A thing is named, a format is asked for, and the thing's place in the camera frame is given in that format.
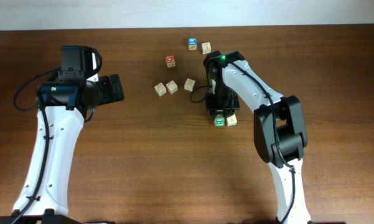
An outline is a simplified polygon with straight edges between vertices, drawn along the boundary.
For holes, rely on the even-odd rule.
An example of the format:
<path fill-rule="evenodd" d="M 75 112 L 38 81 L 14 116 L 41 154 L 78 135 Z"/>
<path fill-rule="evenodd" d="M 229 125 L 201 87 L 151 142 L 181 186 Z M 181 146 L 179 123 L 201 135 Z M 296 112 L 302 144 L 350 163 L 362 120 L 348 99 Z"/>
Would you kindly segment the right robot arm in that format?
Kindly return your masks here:
<path fill-rule="evenodd" d="M 213 118 L 230 118 L 240 100 L 253 112 L 255 149 L 269 166 L 276 190 L 276 221 L 310 223 L 302 184 L 308 138 L 299 99 L 265 84 L 238 51 L 211 52 L 203 65 L 208 82 L 205 104 Z"/>

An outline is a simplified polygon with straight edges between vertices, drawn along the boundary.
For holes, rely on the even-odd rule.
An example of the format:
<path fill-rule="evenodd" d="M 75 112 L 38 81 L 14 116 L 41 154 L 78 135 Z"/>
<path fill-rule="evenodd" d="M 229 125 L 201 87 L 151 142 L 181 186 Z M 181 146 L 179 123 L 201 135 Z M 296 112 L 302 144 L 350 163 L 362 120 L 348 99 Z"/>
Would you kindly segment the wooden block letter I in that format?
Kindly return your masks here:
<path fill-rule="evenodd" d="M 226 125 L 227 126 L 234 126 L 234 125 L 236 125 L 237 124 L 236 115 L 233 114 L 233 115 L 227 117 L 225 121 L 226 121 Z"/>

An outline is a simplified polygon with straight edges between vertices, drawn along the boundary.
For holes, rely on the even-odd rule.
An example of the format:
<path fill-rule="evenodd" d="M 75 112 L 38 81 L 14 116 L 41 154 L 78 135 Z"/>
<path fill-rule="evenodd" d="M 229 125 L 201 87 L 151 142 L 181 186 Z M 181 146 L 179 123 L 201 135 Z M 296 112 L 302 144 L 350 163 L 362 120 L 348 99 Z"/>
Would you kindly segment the wooden block with apple picture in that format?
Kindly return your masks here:
<path fill-rule="evenodd" d="M 166 88 L 167 88 L 167 91 L 170 93 L 170 94 L 173 94 L 175 93 L 177 90 L 178 90 L 178 86 L 177 84 L 175 83 L 175 81 L 171 80 L 170 82 L 168 82 L 166 84 Z"/>

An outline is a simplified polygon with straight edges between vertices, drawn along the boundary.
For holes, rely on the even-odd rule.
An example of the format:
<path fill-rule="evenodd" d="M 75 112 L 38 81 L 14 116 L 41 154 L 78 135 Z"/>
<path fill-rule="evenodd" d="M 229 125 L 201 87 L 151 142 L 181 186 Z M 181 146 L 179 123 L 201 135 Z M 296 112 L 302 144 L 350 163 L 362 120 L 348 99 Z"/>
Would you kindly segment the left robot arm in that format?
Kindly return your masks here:
<path fill-rule="evenodd" d="M 68 215 L 68 181 L 78 136 L 98 106 L 124 100 L 117 74 L 99 77 L 97 49 L 64 45 L 61 56 L 37 88 L 37 135 L 26 181 L 0 223 L 75 223 Z"/>

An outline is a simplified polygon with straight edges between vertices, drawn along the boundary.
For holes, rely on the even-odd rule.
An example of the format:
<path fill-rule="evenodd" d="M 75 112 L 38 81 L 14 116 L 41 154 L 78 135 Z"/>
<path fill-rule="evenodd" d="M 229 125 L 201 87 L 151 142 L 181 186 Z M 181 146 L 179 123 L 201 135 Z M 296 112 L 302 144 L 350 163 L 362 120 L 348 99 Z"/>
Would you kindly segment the green edged picture block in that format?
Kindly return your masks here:
<path fill-rule="evenodd" d="M 214 118 L 214 125 L 215 127 L 223 127 L 225 126 L 225 118 L 222 114 L 218 114 Z"/>

